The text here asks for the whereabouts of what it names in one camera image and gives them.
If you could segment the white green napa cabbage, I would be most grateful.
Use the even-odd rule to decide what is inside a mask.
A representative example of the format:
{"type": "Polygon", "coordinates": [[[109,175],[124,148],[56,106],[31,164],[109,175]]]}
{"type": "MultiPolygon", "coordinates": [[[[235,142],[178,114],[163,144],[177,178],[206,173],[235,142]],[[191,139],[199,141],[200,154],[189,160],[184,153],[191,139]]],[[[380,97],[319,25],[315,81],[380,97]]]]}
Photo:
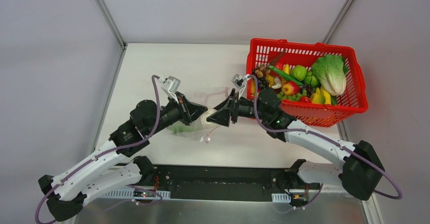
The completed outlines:
{"type": "Polygon", "coordinates": [[[173,134],[179,134],[183,132],[195,132],[200,130],[212,129],[218,127],[215,123],[209,123],[206,121],[206,118],[217,110],[214,108],[209,108],[205,113],[203,113],[198,120],[194,121],[191,125],[187,126],[181,122],[176,122],[173,125],[169,126],[167,129],[171,131],[173,134]]]}

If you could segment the clear zip top bag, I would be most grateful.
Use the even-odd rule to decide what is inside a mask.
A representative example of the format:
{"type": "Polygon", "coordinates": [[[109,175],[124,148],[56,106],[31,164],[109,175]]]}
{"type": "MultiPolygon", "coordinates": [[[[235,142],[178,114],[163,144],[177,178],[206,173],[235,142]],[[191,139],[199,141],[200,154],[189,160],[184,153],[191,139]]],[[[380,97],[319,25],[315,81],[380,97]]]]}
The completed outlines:
{"type": "Polygon", "coordinates": [[[207,111],[199,116],[199,118],[192,122],[189,126],[186,126],[181,122],[176,122],[173,125],[167,127],[167,129],[175,136],[186,137],[198,142],[210,143],[211,135],[213,131],[219,127],[219,125],[208,122],[206,119],[217,111],[215,106],[228,97],[229,88],[192,88],[184,92],[184,94],[190,101],[206,106],[207,111]]]}

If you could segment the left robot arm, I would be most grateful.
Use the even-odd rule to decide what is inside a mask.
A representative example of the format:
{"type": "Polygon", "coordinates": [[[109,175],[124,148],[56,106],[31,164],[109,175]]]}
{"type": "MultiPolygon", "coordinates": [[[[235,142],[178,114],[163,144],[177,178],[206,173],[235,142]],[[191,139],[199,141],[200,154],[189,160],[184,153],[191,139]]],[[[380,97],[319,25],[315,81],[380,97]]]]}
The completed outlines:
{"type": "Polygon", "coordinates": [[[125,185],[150,185],[155,178],[151,161],[135,154],[149,145],[149,138],[176,122],[190,125],[208,108],[176,93],[176,99],[160,107],[159,101],[143,100],[130,118],[109,139],[80,163],[57,176],[44,175],[39,186],[55,221],[77,215],[94,199],[125,185]]]}

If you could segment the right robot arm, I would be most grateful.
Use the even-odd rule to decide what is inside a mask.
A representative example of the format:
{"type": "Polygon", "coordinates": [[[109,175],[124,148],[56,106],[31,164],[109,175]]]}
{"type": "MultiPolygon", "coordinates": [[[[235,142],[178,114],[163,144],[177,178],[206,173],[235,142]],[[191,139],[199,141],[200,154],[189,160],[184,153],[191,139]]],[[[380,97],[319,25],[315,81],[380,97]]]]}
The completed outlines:
{"type": "Polygon", "coordinates": [[[364,140],[352,143],[323,134],[287,114],[280,104],[270,88],[263,89],[256,100],[232,92],[206,121],[228,127],[238,117],[257,119],[272,138],[303,147],[329,161],[321,164],[297,160],[288,174],[290,186],[299,189],[307,183],[337,185],[357,199],[368,200],[385,171],[373,146],[364,140]]]}

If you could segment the dark purple grape bunch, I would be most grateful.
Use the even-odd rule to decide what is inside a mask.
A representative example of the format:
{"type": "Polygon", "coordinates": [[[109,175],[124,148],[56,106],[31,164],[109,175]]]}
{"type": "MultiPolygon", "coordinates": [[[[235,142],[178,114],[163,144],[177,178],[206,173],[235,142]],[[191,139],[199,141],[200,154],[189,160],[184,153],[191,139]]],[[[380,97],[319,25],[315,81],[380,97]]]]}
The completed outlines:
{"type": "Polygon", "coordinates": [[[259,90],[263,90],[265,88],[269,88],[270,84],[269,82],[266,80],[266,76],[264,78],[257,78],[257,85],[256,88],[258,88],[259,90]]]}

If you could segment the red apple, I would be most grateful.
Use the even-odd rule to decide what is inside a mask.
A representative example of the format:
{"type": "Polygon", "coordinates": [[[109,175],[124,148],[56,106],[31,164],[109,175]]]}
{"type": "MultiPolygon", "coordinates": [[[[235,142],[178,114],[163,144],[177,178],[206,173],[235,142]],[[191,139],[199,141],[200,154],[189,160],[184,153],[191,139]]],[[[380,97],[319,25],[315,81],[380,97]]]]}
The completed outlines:
{"type": "Polygon", "coordinates": [[[294,81],[287,81],[287,82],[283,83],[283,85],[281,87],[281,91],[286,96],[295,95],[295,94],[299,93],[300,87],[294,81]]]}

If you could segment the green grape bunch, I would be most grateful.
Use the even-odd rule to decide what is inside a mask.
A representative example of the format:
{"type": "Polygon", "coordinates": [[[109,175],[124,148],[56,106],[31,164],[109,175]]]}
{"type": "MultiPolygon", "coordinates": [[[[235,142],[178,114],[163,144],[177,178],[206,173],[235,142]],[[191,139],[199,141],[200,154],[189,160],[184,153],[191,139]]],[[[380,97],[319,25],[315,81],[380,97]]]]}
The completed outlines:
{"type": "Polygon", "coordinates": [[[307,96],[307,90],[305,89],[287,90],[284,88],[277,93],[277,97],[280,100],[299,101],[304,96],[307,96]]]}

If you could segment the light green lime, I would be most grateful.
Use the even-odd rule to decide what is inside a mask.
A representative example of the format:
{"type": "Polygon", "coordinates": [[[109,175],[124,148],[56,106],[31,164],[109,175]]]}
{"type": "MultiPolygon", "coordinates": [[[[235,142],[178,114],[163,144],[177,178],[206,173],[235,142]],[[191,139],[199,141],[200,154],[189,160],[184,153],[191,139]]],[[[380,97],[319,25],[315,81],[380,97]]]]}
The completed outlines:
{"type": "Polygon", "coordinates": [[[304,66],[296,65],[290,72],[290,75],[297,81],[303,81],[307,75],[307,69],[304,66]]]}

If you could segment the dark green pepper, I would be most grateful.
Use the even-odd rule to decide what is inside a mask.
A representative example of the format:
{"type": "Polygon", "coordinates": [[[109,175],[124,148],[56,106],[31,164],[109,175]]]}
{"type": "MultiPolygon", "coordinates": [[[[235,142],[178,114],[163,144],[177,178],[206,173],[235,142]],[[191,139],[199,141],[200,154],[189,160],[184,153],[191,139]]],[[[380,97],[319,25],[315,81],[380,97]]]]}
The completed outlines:
{"type": "Polygon", "coordinates": [[[313,88],[318,88],[319,87],[319,81],[313,75],[313,72],[311,70],[306,73],[306,76],[305,76],[303,82],[304,82],[304,84],[306,86],[311,86],[313,88]]]}

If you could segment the yellow banana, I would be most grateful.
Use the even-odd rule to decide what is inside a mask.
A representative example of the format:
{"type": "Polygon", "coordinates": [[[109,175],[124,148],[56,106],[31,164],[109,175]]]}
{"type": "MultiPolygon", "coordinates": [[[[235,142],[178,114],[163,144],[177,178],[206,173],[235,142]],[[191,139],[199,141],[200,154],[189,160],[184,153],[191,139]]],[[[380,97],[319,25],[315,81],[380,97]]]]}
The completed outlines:
{"type": "Polygon", "coordinates": [[[320,92],[325,98],[325,104],[332,105],[332,96],[331,94],[324,88],[324,86],[320,87],[320,92]]]}

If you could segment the large green lettuce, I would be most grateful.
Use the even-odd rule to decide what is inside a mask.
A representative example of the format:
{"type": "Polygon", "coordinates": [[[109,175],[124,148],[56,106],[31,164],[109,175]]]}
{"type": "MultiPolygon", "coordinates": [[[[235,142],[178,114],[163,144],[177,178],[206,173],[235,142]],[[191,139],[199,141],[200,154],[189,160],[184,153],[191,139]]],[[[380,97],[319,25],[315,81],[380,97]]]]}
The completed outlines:
{"type": "Polygon", "coordinates": [[[349,68],[342,56],[328,54],[319,57],[311,66],[311,71],[332,96],[340,96],[345,92],[349,68]]]}

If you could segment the red plastic basket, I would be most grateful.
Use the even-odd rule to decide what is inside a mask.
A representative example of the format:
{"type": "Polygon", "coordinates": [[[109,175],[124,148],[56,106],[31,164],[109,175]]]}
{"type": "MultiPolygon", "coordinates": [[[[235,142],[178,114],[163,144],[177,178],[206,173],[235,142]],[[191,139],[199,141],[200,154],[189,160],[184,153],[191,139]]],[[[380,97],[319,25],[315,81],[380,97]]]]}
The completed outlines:
{"type": "Polygon", "coordinates": [[[293,43],[287,40],[253,38],[250,41],[246,62],[246,73],[261,64],[270,63],[279,57],[279,64],[288,64],[290,68],[302,65],[310,69],[319,57],[327,54],[340,55],[345,58],[346,90],[337,97],[336,105],[292,102],[284,100],[281,108],[309,126],[332,127],[348,117],[364,113],[368,109],[366,84],[355,51],[351,47],[326,45],[324,43],[293,43]]]}

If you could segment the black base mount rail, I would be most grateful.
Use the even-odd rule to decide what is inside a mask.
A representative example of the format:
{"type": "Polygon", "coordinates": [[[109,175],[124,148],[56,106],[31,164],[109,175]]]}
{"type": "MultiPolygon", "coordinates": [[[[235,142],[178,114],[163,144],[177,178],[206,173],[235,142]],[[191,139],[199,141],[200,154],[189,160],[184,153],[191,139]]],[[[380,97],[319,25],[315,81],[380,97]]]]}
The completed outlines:
{"type": "Polygon", "coordinates": [[[155,176],[159,190],[181,200],[271,202],[272,194],[305,188],[283,168],[156,165],[155,176]]]}

